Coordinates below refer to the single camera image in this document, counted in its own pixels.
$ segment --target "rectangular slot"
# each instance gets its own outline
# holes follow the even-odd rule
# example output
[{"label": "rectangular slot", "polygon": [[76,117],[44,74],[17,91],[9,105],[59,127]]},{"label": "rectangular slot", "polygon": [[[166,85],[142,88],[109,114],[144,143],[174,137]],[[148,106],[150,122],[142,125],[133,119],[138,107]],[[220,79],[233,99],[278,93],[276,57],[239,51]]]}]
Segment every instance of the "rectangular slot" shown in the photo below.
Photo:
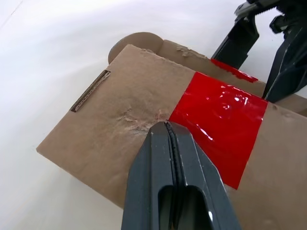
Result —
[{"label": "rectangular slot", "polygon": [[98,85],[110,76],[111,72],[104,70],[94,82],[86,89],[86,91],[79,97],[79,99],[73,104],[70,111],[76,113],[81,106],[87,101],[91,94],[97,89]]}]

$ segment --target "cardboard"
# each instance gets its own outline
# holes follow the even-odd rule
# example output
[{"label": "cardboard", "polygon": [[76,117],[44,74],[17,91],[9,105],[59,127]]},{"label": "cardboard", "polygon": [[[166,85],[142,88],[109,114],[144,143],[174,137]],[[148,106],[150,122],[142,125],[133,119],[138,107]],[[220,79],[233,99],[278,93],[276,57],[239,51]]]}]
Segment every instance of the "cardboard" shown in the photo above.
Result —
[{"label": "cardboard", "polygon": [[[123,207],[148,129],[169,118],[194,73],[128,45],[37,151]],[[243,229],[305,228],[306,135],[307,118],[269,103],[239,188],[227,188]]]},{"label": "cardboard", "polygon": [[[230,85],[234,85],[258,97],[262,97],[263,95],[266,83],[261,81],[251,83],[246,80],[240,80],[232,73],[215,66],[205,55],[199,54],[196,51],[188,49],[187,47],[177,43],[163,40],[152,33],[134,33],[121,39],[110,50],[108,57],[109,63],[112,62],[112,60],[127,44],[131,44],[142,49],[151,50],[163,58],[169,59],[194,71],[206,74]],[[278,101],[276,104],[306,116],[307,99],[304,97],[292,94]]]}]

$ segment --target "white surface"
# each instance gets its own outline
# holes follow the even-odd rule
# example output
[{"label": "white surface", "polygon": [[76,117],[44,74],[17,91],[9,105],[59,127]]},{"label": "white surface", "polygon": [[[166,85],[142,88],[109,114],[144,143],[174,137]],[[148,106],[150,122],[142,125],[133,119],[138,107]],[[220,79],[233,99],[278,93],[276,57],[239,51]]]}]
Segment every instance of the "white surface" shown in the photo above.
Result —
[{"label": "white surface", "polygon": [[[35,148],[119,39],[148,31],[210,57],[242,1],[0,0],[0,229],[120,229],[121,209]],[[268,28],[277,14],[257,17],[260,39],[241,68],[263,81],[283,40]]]}]

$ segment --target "white background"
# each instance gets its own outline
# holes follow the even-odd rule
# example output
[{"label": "white background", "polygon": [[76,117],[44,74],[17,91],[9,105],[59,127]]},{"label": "white background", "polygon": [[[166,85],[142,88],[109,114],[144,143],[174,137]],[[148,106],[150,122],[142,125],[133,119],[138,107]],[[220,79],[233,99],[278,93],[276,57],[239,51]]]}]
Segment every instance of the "white background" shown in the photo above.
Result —
[{"label": "white background", "polygon": [[[119,230],[120,208],[35,148],[119,39],[147,31],[211,57],[243,2],[0,0],[0,229]],[[260,38],[241,68],[262,81],[283,41],[269,29],[277,14],[256,18]]]}]

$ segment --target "torn cardboard surface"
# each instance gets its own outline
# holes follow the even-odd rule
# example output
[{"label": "torn cardboard surface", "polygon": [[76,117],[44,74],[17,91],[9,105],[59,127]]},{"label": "torn cardboard surface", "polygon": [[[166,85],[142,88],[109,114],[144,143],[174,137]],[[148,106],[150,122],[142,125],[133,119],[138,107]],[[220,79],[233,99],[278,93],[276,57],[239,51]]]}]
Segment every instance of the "torn cardboard surface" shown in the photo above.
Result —
[{"label": "torn cardboard surface", "polygon": [[[163,40],[155,34],[140,32],[130,34],[117,42],[109,53],[109,63],[127,44],[132,44],[142,49],[150,49],[157,55],[186,66],[194,71],[206,74],[225,83],[236,86],[246,92],[258,97],[262,97],[265,83],[256,81],[254,83],[238,79],[232,73],[214,65],[205,55],[177,43]],[[293,112],[305,115],[307,109],[307,99],[296,94],[292,94],[276,103],[277,105],[289,109]]]},{"label": "torn cardboard surface", "polygon": [[[107,70],[37,151],[123,207],[128,171],[149,127],[169,118],[195,71],[131,45]],[[243,229],[306,226],[306,135],[305,117],[268,104],[239,188],[228,189]]]}]

